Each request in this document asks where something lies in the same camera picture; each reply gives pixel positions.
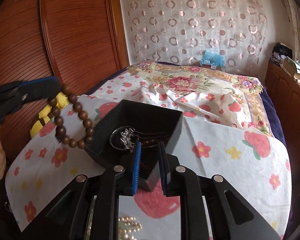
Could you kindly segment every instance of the bed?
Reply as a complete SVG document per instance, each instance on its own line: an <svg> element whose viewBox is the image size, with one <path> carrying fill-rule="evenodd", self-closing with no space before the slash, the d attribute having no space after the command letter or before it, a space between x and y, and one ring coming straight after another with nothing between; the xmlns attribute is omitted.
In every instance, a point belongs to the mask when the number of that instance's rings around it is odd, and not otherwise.
<svg viewBox="0 0 300 240"><path fill-rule="evenodd" d="M94 90L78 99L93 125L100 111L106 114L121 99L182 111L182 132L173 152L180 164L201 176L224 176L283 236L291 203L289 158L280 123L258 79L143 62L110 76ZM82 137L84 129L71 105L61 115L69 135ZM76 175L104 171L84 150L60 144L54 124L47 125L21 151L6 177L21 231ZM151 193L139 189L134 198L121 197L119 216L135 217L142 225L135 238L179 238L179 199L164 198L159 183Z"/></svg>

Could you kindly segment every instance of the blue plastic package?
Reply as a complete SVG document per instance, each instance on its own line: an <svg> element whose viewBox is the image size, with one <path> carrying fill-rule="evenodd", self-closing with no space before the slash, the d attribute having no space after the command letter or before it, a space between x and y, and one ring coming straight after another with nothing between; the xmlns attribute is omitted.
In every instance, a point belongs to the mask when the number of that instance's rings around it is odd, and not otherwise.
<svg viewBox="0 0 300 240"><path fill-rule="evenodd" d="M206 51L200 60L200 66L202 65L213 65L223 68L225 61L221 55Z"/></svg>

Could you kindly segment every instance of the sheer curtain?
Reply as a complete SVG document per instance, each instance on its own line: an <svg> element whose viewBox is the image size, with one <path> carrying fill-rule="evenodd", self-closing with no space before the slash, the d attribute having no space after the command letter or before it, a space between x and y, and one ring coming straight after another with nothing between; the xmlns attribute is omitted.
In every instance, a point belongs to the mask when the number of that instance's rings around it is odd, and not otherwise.
<svg viewBox="0 0 300 240"><path fill-rule="evenodd" d="M132 63L198 62L207 50L227 72L254 75L266 36L261 0L125 0Z"/></svg>

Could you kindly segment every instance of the brown prayer beads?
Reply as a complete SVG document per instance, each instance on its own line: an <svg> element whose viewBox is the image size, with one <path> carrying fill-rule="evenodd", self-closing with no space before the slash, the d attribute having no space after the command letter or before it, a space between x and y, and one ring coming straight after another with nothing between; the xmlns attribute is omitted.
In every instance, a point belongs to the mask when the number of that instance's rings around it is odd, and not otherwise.
<svg viewBox="0 0 300 240"><path fill-rule="evenodd" d="M60 116L60 109L57 107L57 99L52 98L48 100L48 104L52 106L51 113L55 116L54 122L57 125L56 137L63 144L68 144L71 148L78 146L80 149L84 149L86 144L93 141L93 128L92 120L88 119L88 113L82 109L80 102L77 102L77 95L71 92L69 85L63 85L61 91L68 97L68 100L73 104L73 110L78 113L78 117L82 120L83 126L86 128L86 135L79 141L76 139L70 139L66 134L66 128L63 126L63 118Z"/></svg>

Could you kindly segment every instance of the rose print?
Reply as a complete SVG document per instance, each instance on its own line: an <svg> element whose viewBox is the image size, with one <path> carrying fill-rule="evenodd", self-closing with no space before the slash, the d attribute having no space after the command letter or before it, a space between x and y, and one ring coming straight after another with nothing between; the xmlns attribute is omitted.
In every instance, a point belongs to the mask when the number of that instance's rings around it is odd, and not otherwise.
<svg viewBox="0 0 300 240"><path fill-rule="evenodd" d="M205 157L209 158L211 151L211 147L204 145L203 142L198 142L197 146L192 148L192 152L195 154L197 158Z"/></svg>
<svg viewBox="0 0 300 240"><path fill-rule="evenodd" d="M65 162L68 158L68 149L67 148L58 148L54 153L54 157L51 159L51 163L54 163L55 167L58 168L61 165L61 162Z"/></svg>
<svg viewBox="0 0 300 240"><path fill-rule="evenodd" d="M275 175L274 173L271 175L269 179L269 183L272 185L272 188L276 190L277 187L280 186L281 182L279 180L279 175Z"/></svg>
<svg viewBox="0 0 300 240"><path fill-rule="evenodd" d="M32 153L33 153L33 150L28 150L25 154L25 160L29 160Z"/></svg>
<svg viewBox="0 0 300 240"><path fill-rule="evenodd" d="M214 96L214 94L212 94L212 93L209 93L209 94L206 96L206 98L207 98L209 101L213 101L213 100L216 99L215 96Z"/></svg>
<svg viewBox="0 0 300 240"><path fill-rule="evenodd" d="M46 155L46 153L47 153L47 151L48 151L48 150L47 150L46 148L42 149L42 150L40 151L39 157L44 158L45 155Z"/></svg>
<svg viewBox="0 0 300 240"><path fill-rule="evenodd" d="M32 201L29 202L27 206L25 206L25 213L27 215L27 220L30 223L32 220L34 220L35 215L37 214L37 210L35 206L33 205Z"/></svg>

